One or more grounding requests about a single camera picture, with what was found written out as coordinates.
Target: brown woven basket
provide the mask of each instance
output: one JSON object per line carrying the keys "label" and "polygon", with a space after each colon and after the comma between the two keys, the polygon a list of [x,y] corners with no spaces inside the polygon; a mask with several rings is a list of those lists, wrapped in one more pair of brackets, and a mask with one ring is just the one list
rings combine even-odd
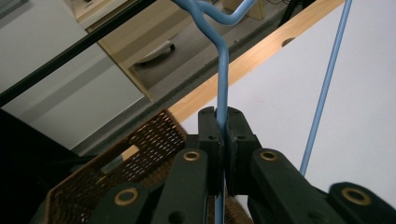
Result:
{"label": "brown woven basket", "polygon": [[[113,187],[125,182],[140,182],[150,187],[166,178],[173,158],[185,146],[186,136],[172,115],[167,110],[161,111],[52,189],[47,196],[46,224],[87,223],[95,206]],[[112,164],[131,146],[138,148],[133,156]],[[213,216],[210,210],[209,220]],[[228,223],[249,223],[245,219],[236,221],[246,214],[234,201],[226,200],[227,212],[227,219],[234,219]]]}

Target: wicker basket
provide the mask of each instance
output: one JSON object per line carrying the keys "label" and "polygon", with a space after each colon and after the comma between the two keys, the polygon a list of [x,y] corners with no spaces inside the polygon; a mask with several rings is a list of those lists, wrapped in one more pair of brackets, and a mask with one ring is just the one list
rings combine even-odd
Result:
{"label": "wicker basket", "polygon": [[[47,196],[46,224],[88,223],[95,206],[113,187],[125,182],[140,182],[150,187],[166,178],[173,158],[185,146],[186,136],[172,115],[167,110],[161,111],[52,189]],[[138,148],[133,156],[112,164],[131,146]],[[238,217],[246,216],[239,204],[226,202],[226,212],[228,206]],[[213,212],[209,211],[209,220],[211,216]]]}

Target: white cabinet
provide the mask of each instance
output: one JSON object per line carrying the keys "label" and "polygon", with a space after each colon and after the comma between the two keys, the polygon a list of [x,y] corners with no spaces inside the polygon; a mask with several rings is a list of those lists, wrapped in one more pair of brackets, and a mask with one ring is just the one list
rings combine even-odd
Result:
{"label": "white cabinet", "polygon": [[[86,34],[64,0],[30,0],[0,19],[0,92]],[[2,109],[71,149],[142,97],[95,44]]]}

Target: blue rod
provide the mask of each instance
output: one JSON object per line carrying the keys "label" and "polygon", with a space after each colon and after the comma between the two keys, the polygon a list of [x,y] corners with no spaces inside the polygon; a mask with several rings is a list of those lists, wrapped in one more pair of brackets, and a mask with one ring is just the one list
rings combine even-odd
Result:
{"label": "blue rod", "polygon": [[308,140],[305,147],[305,152],[303,156],[303,161],[300,166],[300,173],[305,175],[306,169],[308,167],[309,158],[311,157],[312,147],[315,142],[315,137],[318,132],[318,126],[320,123],[321,114],[323,112],[323,107],[326,102],[327,92],[329,91],[330,82],[332,80],[332,72],[334,70],[335,62],[338,56],[338,50],[340,49],[341,40],[343,38],[343,34],[347,24],[347,16],[349,14],[350,6],[352,5],[352,0],[346,0],[344,5],[344,10],[341,15],[340,23],[338,25],[337,34],[335,36],[334,44],[332,46],[332,54],[329,60],[329,64],[326,71],[326,76],[323,81],[322,89],[320,92],[317,110],[315,112],[314,120],[312,122],[311,131],[308,136]]}
{"label": "blue rod", "polygon": [[[192,19],[201,32],[216,46],[219,53],[219,81],[218,81],[218,107],[216,119],[219,125],[222,138],[225,138],[227,122],[227,102],[228,102],[228,65],[229,51],[226,42],[219,33],[205,20],[204,13],[213,20],[231,25],[239,22],[248,12],[255,0],[245,0],[232,15],[223,14],[214,6],[205,1],[197,0],[173,0],[179,7],[188,11]],[[225,178],[224,169],[221,172],[220,193],[215,200],[215,223],[224,223],[224,200],[225,200]]]}

